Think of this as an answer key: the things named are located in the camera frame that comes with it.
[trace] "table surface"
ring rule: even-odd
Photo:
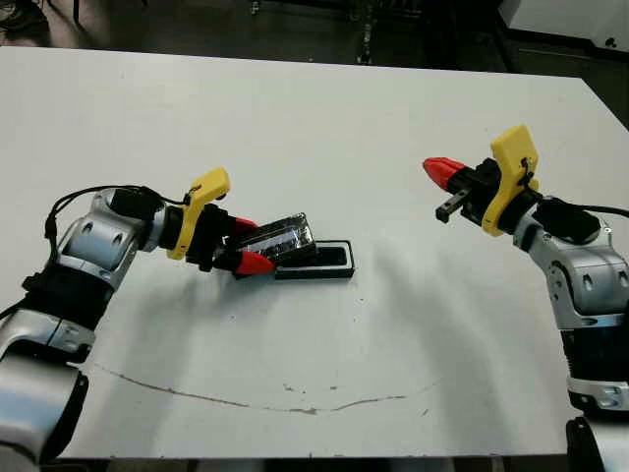
[[[57,197],[180,197],[219,165],[232,214],[303,211],[356,259],[349,281],[236,281],[140,253],[83,367],[66,456],[565,450],[577,412],[542,274],[510,238],[436,221],[446,195],[420,163],[476,165],[525,123],[545,192],[626,206],[629,134],[581,80],[8,47],[0,70],[4,305],[47,257]]]

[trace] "black cable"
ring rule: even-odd
[[[586,211],[596,211],[598,213],[611,213],[618,214],[620,216],[624,216],[625,218],[629,218],[629,210],[623,208],[615,208],[613,206],[597,206],[597,205],[575,205],[568,204],[571,207],[584,209]]]

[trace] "brown stain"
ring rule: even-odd
[[[319,413],[334,413],[334,412],[346,410],[348,408],[352,408],[354,406],[365,405],[365,404],[369,404],[369,403],[378,403],[378,402],[381,402],[381,401],[403,400],[403,399],[408,397],[408,395],[387,395],[387,396],[382,396],[382,397],[377,397],[377,398],[366,398],[366,399],[363,399],[363,400],[356,400],[356,401],[352,401],[350,403],[345,403],[345,404],[337,406],[335,408],[314,408],[314,407],[311,407],[311,408],[277,408],[277,407],[273,407],[273,406],[257,406],[257,405],[252,405],[251,403],[243,403],[243,402],[240,402],[240,401],[227,400],[227,399],[224,399],[224,398],[215,398],[213,396],[198,395],[196,393],[187,393],[185,391],[177,390],[175,388],[158,386],[158,385],[154,385],[152,383],[146,383],[146,382],[139,381],[137,379],[131,378],[131,377],[126,376],[124,374],[120,374],[118,372],[114,372],[111,369],[107,369],[106,367],[101,366],[100,364],[95,363],[95,362],[93,363],[93,365],[95,367],[97,367],[98,369],[100,369],[101,371],[106,372],[108,374],[111,374],[112,376],[115,376],[118,379],[121,379],[121,380],[123,380],[125,382],[128,382],[130,384],[134,384],[134,385],[137,385],[137,386],[148,388],[148,389],[153,390],[153,391],[161,391],[163,393],[170,393],[172,395],[184,396],[186,398],[194,398],[194,399],[197,399],[197,400],[210,401],[212,403],[218,403],[218,404],[226,405],[226,406],[234,406],[234,407],[238,407],[238,408],[253,408],[255,410],[274,411],[274,412],[279,412],[279,413],[298,413],[298,414],[303,414],[303,415],[316,416]],[[432,384],[422,388],[417,393],[422,393],[424,391],[427,391],[427,390],[431,389],[432,387],[434,387],[436,384],[437,384],[437,382],[432,383]],[[337,388],[336,385],[334,385],[330,389],[335,389],[335,388]]]
[[[249,403],[240,403],[238,401],[223,400],[222,398],[214,398],[213,396],[197,395],[196,393],[186,393],[184,391],[175,390],[174,388],[167,388],[163,386],[153,385],[151,383],[141,382],[136,379],[132,379],[131,377],[127,377],[124,374],[119,374],[118,372],[111,371],[107,369],[106,367],[101,366],[100,364],[94,363],[94,365],[97,366],[99,369],[111,374],[112,376],[116,376],[118,379],[122,379],[123,381],[127,381],[131,384],[143,386],[144,388],[148,388],[150,390],[163,391],[165,393],[172,393],[173,395],[185,396],[188,398],[196,398],[197,400],[213,401],[214,403],[221,403],[223,405],[229,405],[229,406],[238,406],[240,408],[249,408],[251,406]]]
[[[291,408],[290,410],[282,410],[288,411],[289,413],[304,413],[305,415],[316,415],[318,410],[316,408],[309,408],[305,410],[304,408]]]
[[[336,408],[332,408],[329,411],[341,411],[341,410],[345,410],[346,408],[351,408],[352,406],[364,405],[365,403],[378,403],[379,401],[385,401],[385,400],[403,400],[404,398],[406,398],[406,395],[389,395],[389,396],[382,396],[381,398],[368,398],[366,400],[357,400],[351,403],[347,403],[345,405],[337,406]]]

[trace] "yellow gripper bracket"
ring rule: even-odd
[[[222,167],[207,172],[193,182],[188,192],[188,204],[182,206],[184,214],[177,246],[168,251],[170,259],[179,260],[186,256],[195,235],[195,227],[203,207],[218,197],[227,194],[229,189],[229,177],[227,176],[227,171]]]
[[[493,158],[500,169],[498,192],[483,216],[483,230],[491,236],[499,236],[498,221],[511,201],[525,189],[538,165],[538,152],[526,126],[520,125],[506,131],[491,143]],[[528,186],[537,190],[540,183],[529,180]]]

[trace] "red fingertip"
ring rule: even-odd
[[[241,236],[243,234],[251,233],[256,228],[257,224],[250,219],[234,218],[234,229],[231,236]]]
[[[430,157],[424,161],[423,167],[432,182],[447,191],[450,177],[464,168],[465,164],[447,157]]]
[[[262,254],[243,251],[243,259],[236,270],[242,275],[254,275],[256,273],[267,273],[275,270],[275,264]]]

